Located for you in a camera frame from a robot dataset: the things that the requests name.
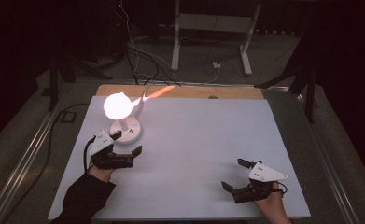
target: table leg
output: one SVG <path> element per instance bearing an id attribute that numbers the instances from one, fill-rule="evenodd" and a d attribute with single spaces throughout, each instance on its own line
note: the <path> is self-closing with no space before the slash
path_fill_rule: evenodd
<path id="1" fill-rule="evenodd" d="M 248 32 L 246 33 L 246 42 L 244 45 L 240 46 L 241 61 L 243 63 L 243 67 L 244 67 L 244 74 L 246 76 L 252 75 L 251 65 L 249 64 L 249 59 L 248 59 L 248 55 L 246 52 L 248 50 L 248 46 L 249 46 L 249 42 L 251 41 L 251 37 L 255 31 L 255 25 L 256 25 L 256 21 L 258 19 L 258 15 L 260 12 L 260 7 L 261 7 L 261 4 L 256 5 L 254 14 L 252 16 L 252 22 L 250 23 Z"/>
<path id="2" fill-rule="evenodd" d="M 174 50 L 173 60 L 171 61 L 171 70 L 178 71 L 179 66 L 179 0 L 175 0 L 175 36 L 174 36 Z"/>

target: black sleeve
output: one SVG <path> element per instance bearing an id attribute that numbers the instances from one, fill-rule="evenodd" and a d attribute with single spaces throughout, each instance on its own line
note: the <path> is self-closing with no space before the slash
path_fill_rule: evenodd
<path id="1" fill-rule="evenodd" d="M 114 184 L 83 175 L 66 192 L 63 211 L 51 224 L 90 224 L 94 214 L 105 206 Z"/>

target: white table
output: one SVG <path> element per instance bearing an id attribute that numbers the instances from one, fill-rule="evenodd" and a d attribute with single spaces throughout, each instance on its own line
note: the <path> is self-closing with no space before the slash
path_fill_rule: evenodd
<path id="1" fill-rule="evenodd" d="M 62 211 L 67 188 L 83 174 L 82 153 L 88 140 L 106 130 L 105 96 L 92 98 L 49 219 Z M 143 152 L 133 168 L 117 170 L 117 184 L 104 209 L 106 220 L 200 220 L 261 217 L 253 203 L 235 204 L 221 181 L 246 186 L 248 169 L 237 159 L 263 161 L 289 176 L 284 204 L 289 217 L 309 217 L 299 181 L 266 100 L 148 98 L 138 120 L 140 139 L 116 146 L 117 153 Z"/>

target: hand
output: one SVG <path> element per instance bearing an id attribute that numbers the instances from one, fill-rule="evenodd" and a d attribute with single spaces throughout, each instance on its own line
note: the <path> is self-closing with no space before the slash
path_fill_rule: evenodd
<path id="1" fill-rule="evenodd" d="M 91 161 L 90 161 L 89 167 L 91 167 L 91 168 L 87 171 L 88 175 L 92 175 L 92 176 L 96 177 L 97 179 L 104 181 L 106 183 L 109 182 L 110 176 L 112 176 L 113 172 L 116 170 L 116 169 L 101 170 L 98 167 L 96 167 L 94 164 L 92 164 Z"/>
<path id="2" fill-rule="evenodd" d="M 273 183 L 273 189 L 279 189 L 278 183 Z M 266 219 L 272 224 L 290 224 L 282 202 L 281 192 L 272 192 L 268 198 L 254 201 Z"/>

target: dark background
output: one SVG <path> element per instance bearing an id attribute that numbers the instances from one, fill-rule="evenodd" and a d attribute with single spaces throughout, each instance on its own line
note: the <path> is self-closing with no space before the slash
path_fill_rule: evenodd
<path id="1" fill-rule="evenodd" d="M 54 42 L 80 58 L 95 60 L 99 47 L 92 43 L 95 23 L 101 40 L 101 21 L 107 20 L 108 1 L 82 13 L 90 0 L 0 0 L 0 131 L 36 91 L 35 78 L 49 69 Z M 168 35 L 158 24 L 174 22 L 175 5 L 169 0 L 129 0 L 126 10 L 132 22 L 152 38 Z M 209 14 L 245 15 L 252 10 L 246 1 L 205 1 Z M 202 11 L 202 1 L 183 1 L 181 11 Z M 365 165 L 365 0 L 364 1 L 267 1 L 260 12 L 258 33 L 285 32 L 302 35 L 288 67 L 319 49 L 317 84 L 321 85 Z"/>

